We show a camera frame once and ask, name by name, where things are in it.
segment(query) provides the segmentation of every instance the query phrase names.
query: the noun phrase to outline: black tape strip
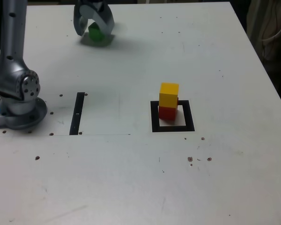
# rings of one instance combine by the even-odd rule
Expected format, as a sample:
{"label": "black tape strip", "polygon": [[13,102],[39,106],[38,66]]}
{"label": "black tape strip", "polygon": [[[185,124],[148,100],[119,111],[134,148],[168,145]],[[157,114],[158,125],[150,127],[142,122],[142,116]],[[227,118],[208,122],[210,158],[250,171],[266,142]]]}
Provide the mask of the black tape strip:
{"label": "black tape strip", "polygon": [[85,92],[78,92],[72,117],[70,135],[78,135]]}

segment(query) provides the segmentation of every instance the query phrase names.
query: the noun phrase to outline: green cube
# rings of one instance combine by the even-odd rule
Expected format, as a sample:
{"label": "green cube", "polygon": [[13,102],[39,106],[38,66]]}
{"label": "green cube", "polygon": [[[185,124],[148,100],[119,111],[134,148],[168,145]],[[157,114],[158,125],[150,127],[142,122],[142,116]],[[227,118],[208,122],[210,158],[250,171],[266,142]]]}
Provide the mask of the green cube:
{"label": "green cube", "polygon": [[89,38],[94,42],[102,41],[105,35],[100,31],[100,28],[96,22],[93,22],[89,26]]}

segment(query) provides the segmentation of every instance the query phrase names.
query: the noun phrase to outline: stacked cubes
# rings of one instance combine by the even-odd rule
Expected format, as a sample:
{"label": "stacked cubes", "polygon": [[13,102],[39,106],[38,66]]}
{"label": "stacked cubes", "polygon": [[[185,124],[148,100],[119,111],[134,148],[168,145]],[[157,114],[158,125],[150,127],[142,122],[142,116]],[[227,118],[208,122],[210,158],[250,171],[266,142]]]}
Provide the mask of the stacked cubes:
{"label": "stacked cubes", "polygon": [[159,118],[175,120],[178,106],[179,84],[162,83],[159,92]]}

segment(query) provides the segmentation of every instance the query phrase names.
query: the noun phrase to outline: white table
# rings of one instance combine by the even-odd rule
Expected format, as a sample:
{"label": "white table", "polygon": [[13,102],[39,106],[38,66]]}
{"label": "white table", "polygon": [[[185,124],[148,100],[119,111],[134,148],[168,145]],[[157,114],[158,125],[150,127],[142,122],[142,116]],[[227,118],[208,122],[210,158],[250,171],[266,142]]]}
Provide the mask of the white table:
{"label": "white table", "polygon": [[[111,9],[116,36],[94,48],[73,6],[28,7],[48,114],[0,129],[0,225],[281,225],[281,101],[231,5]],[[161,82],[180,84],[195,132],[152,133]]]}

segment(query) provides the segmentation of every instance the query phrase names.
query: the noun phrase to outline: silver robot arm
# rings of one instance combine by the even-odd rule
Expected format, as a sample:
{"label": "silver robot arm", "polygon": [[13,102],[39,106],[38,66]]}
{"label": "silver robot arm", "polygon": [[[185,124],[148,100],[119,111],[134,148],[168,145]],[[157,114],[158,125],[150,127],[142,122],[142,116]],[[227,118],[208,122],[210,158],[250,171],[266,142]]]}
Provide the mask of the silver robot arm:
{"label": "silver robot arm", "polygon": [[[0,128],[25,129],[38,124],[47,114],[36,72],[23,60],[27,0],[0,0]],[[78,0],[74,8],[74,28],[82,36],[88,19],[109,35],[114,20],[102,0]]]}
{"label": "silver robot arm", "polygon": [[23,60],[27,0],[3,0],[0,38],[0,128],[24,129],[46,115],[39,78]]}

